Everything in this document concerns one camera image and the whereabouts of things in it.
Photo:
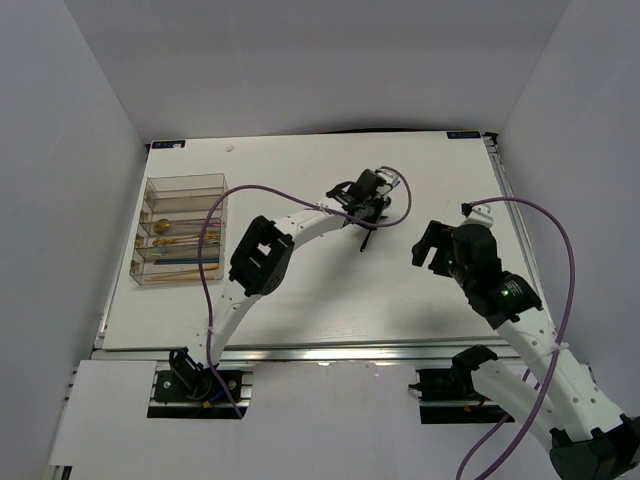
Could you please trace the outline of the iridescent rainbow fork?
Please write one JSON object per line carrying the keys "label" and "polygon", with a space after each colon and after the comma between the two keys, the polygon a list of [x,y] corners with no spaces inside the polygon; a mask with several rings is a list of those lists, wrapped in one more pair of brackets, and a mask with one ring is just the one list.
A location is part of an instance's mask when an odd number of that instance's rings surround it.
{"label": "iridescent rainbow fork", "polygon": [[158,257],[153,260],[154,265],[190,265],[199,262],[203,264],[217,264],[220,261],[218,255],[215,256],[178,256],[178,257]]}

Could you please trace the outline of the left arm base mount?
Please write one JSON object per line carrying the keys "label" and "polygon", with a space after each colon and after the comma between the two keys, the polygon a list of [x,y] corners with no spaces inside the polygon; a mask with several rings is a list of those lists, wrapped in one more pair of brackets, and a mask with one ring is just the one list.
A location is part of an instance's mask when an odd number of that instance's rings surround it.
{"label": "left arm base mount", "polygon": [[156,371],[147,417],[150,419],[239,420],[249,406],[249,373],[214,373],[196,362],[187,348],[169,351],[168,363]]}

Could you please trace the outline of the black spoon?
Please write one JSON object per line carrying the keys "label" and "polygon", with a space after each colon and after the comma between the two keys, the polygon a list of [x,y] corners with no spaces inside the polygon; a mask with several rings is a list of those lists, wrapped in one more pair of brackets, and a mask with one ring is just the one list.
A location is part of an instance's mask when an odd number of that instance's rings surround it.
{"label": "black spoon", "polygon": [[377,225],[387,216],[384,214],[385,210],[391,205],[392,200],[388,197],[380,197],[368,200],[364,203],[360,213],[360,219],[365,223],[374,224],[374,227],[365,227],[367,231],[364,240],[361,243],[360,251],[364,252],[369,243],[370,237],[374,231],[377,230]]}

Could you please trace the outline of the gold fork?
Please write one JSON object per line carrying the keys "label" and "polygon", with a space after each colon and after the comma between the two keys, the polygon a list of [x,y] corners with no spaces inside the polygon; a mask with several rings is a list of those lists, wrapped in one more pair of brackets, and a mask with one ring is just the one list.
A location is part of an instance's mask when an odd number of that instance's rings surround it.
{"label": "gold fork", "polygon": [[[221,238],[219,231],[207,230],[204,234],[203,242],[218,242]],[[200,240],[200,234],[180,236],[180,237],[157,237],[152,241],[154,247],[190,244],[198,242]]]}

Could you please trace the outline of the orange chopstick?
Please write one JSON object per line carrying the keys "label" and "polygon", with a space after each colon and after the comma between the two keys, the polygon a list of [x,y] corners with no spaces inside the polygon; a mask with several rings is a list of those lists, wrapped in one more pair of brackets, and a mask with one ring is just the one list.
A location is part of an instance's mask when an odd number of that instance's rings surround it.
{"label": "orange chopstick", "polygon": [[183,270],[183,271],[176,271],[176,272],[170,272],[170,273],[155,274],[155,275],[152,275],[149,278],[149,280],[155,281],[155,282],[173,281],[174,279],[177,279],[177,278],[197,275],[199,273],[200,273],[199,269]]}

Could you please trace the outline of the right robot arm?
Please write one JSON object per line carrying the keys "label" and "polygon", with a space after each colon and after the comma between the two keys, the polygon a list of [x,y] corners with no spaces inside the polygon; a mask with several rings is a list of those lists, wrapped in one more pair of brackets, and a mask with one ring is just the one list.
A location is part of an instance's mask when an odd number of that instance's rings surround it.
{"label": "right robot arm", "polygon": [[557,343],[540,297],[503,269],[487,226],[431,221],[412,248],[412,263],[454,279],[539,383],[531,386],[489,347],[474,345],[453,357],[448,390],[495,402],[541,444],[562,479],[616,479],[638,467],[638,418],[626,415]]}

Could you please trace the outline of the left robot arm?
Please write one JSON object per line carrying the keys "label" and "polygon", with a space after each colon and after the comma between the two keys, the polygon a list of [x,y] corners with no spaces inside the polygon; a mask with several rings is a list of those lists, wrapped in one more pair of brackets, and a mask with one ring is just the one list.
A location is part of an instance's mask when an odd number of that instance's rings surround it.
{"label": "left robot arm", "polygon": [[[244,190],[271,193],[302,209],[279,220],[257,216],[251,221],[231,256],[222,293],[214,300],[204,269],[205,235],[217,207],[227,197]],[[170,370],[180,391],[193,401],[204,401],[222,392],[234,402],[230,388],[216,367],[245,315],[260,299],[281,285],[294,252],[310,241],[348,225],[356,225],[369,233],[394,227],[408,217],[411,207],[412,192],[408,181],[401,172],[388,166],[364,170],[357,180],[335,185],[315,203],[257,184],[240,185],[223,193],[203,221],[196,253],[206,302],[206,363],[195,362],[187,348],[170,352]]]}

